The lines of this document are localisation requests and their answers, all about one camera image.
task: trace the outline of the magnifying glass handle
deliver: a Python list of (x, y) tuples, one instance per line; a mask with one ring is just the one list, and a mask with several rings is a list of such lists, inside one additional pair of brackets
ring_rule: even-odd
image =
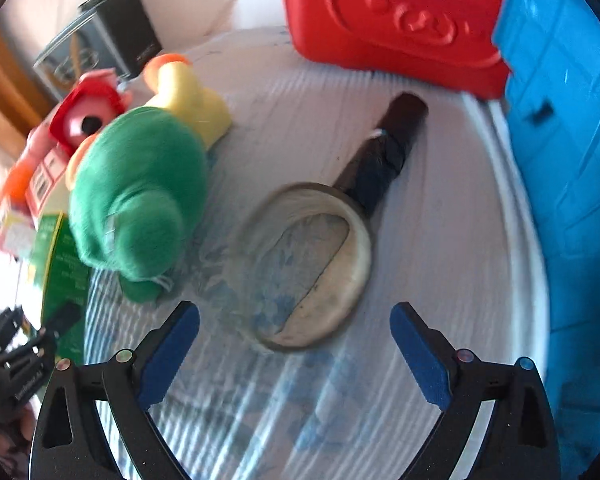
[(389, 184), (400, 174), (429, 109), (414, 94), (402, 93), (389, 105), (374, 135), (366, 140), (333, 187), (349, 195), (370, 218)]

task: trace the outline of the blue plastic bin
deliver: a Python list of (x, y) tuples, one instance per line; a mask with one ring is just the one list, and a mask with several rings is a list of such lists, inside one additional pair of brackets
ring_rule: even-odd
[(600, 451), (600, 22), (584, 0), (505, 0), (494, 42), (550, 288), (545, 386), (577, 478)]

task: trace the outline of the metal bolt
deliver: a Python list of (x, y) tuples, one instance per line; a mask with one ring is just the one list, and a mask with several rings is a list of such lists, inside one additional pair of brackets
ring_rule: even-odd
[(520, 357), (518, 363), (525, 370), (533, 370), (536, 367), (536, 365), (534, 365), (534, 362), (531, 361), (531, 359), (529, 359), (528, 357)]
[(61, 372), (68, 370), (68, 367), (70, 367), (70, 359), (60, 359), (55, 367)]
[(120, 350), (115, 354), (115, 360), (119, 363), (128, 363), (133, 357), (133, 352), (130, 350)]
[(471, 352), (471, 350), (467, 350), (466, 348), (461, 348), (458, 350), (458, 360), (463, 363), (471, 363), (474, 360), (475, 354)]

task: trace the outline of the red plastic case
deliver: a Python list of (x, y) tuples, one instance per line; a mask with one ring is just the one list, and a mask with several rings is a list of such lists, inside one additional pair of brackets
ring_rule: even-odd
[(509, 74), (491, 33), (502, 0), (286, 0), (304, 57), (416, 77), (481, 98)]

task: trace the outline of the green box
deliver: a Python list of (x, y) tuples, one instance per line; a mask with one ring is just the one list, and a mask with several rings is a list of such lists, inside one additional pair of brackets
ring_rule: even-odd
[(90, 267), (78, 257), (67, 216), (42, 216), (28, 266), (28, 281), (39, 291), (42, 301), (42, 326), (66, 301), (78, 304), (82, 313), (80, 320), (59, 339), (56, 362), (68, 358), (83, 364), (89, 277)]

